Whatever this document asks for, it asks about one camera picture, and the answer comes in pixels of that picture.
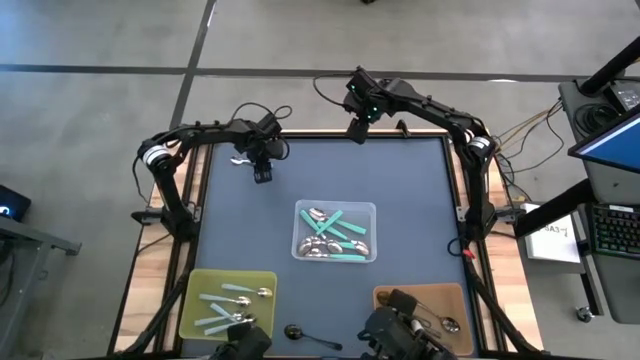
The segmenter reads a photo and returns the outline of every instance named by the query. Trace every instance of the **gray floor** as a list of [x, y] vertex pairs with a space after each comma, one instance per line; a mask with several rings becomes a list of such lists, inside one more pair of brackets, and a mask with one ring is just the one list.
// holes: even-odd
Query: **gray floor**
[[[186, 66], [205, 0], [9, 0], [0, 4], [0, 63]], [[640, 33], [633, 0], [220, 0], [199, 65], [216, 68], [350, 69], [589, 74]], [[630, 73], [639, 74], [635, 66]], [[139, 227], [130, 166], [140, 141], [168, 127], [182, 76], [0, 73], [0, 183], [33, 199], [28, 222], [84, 243], [77, 258], [49, 263], [29, 309], [18, 355], [104, 354]], [[548, 108], [553, 83], [416, 81], [416, 89], [481, 117], [492, 133]], [[344, 84], [320, 83], [339, 99]], [[243, 101], [294, 107], [287, 128], [344, 128], [350, 117], [323, 102], [309, 79], [195, 79], [184, 122], [226, 120]], [[257, 118], [257, 110], [242, 115]], [[428, 124], [404, 117], [412, 127]], [[385, 119], [377, 127], [389, 127]], [[572, 137], [562, 113], [551, 122]], [[516, 169], [556, 146], [541, 126]], [[144, 191], [151, 188], [143, 169]], [[519, 174], [535, 200], [585, 176], [562, 152]], [[605, 316], [585, 325], [579, 277], [526, 266], [545, 348], [557, 354], [631, 359], [640, 327]]]

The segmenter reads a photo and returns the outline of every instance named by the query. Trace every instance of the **blue table surface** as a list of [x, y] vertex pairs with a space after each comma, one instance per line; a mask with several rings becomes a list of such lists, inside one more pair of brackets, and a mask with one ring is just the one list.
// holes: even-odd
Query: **blue table surface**
[[[360, 146], [347, 139], [289, 142], [289, 158], [274, 161], [273, 181], [265, 184], [254, 183], [252, 168], [231, 164], [232, 146], [215, 148], [196, 260], [196, 268], [277, 274], [268, 355], [359, 357], [369, 351], [356, 334], [373, 310], [378, 285], [459, 283], [469, 317], [462, 261], [446, 250], [458, 232], [443, 138], [372, 138]], [[300, 199], [374, 203], [377, 259], [366, 265], [294, 259]], [[344, 350], [288, 340], [283, 329], [290, 323], [341, 342]], [[210, 354], [217, 345], [186, 340], [183, 355]]]

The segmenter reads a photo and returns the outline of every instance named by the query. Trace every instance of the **keyboard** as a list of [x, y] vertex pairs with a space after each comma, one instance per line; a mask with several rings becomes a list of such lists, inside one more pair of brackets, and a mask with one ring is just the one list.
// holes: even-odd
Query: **keyboard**
[[591, 205], [595, 252], [640, 259], [640, 208]]

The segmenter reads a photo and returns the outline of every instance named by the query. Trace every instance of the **yellow tray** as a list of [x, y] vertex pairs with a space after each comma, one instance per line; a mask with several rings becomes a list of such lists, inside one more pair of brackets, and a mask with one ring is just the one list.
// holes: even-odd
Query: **yellow tray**
[[[273, 291], [270, 298], [261, 298], [256, 293], [224, 290], [221, 285], [224, 283], [245, 286], [257, 290], [261, 287], [269, 288]], [[183, 339], [197, 340], [221, 340], [227, 341], [227, 332], [223, 331], [215, 335], [205, 336], [204, 330], [214, 326], [229, 323], [220, 321], [215, 324], [195, 326], [194, 322], [199, 319], [220, 316], [209, 307], [211, 301], [200, 300], [200, 294], [218, 295], [228, 298], [246, 296], [251, 299], [251, 305], [240, 308], [230, 302], [217, 302], [223, 309], [233, 314], [236, 311], [244, 311], [257, 317], [257, 326], [264, 332], [273, 334], [274, 312], [276, 308], [276, 285], [278, 279], [276, 274], [270, 271], [232, 271], [232, 270], [212, 270], [194, 269], [189, 275], [189, 285], [187, 286], [187, 296], [180, 319], [179, 334]]]

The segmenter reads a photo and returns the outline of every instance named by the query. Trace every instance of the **brown tray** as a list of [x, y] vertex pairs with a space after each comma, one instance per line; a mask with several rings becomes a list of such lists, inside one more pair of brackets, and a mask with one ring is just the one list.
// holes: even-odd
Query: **brown tray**
[[376, 299], [378, 292], [387, 291], [391, 293], [393, 289], [412, 295], [440, 316], [450, 316], [456, 319], [460, 324], [460, 331], [450, 334], [442, 329], [435, 316], [420, 307], [416, 307], [415, 310], [416, 315], [431, 321], [432, 328], [442, 334], [442, 338], [438, 339], [438, 341], [451, 352], [458, 356], [468, 356], [473, 353], [471, 328], [465, 310], [464, 295], [459, 284], [377, 286], [373, 289], [373, 308], [376, 309], [380, 306]]

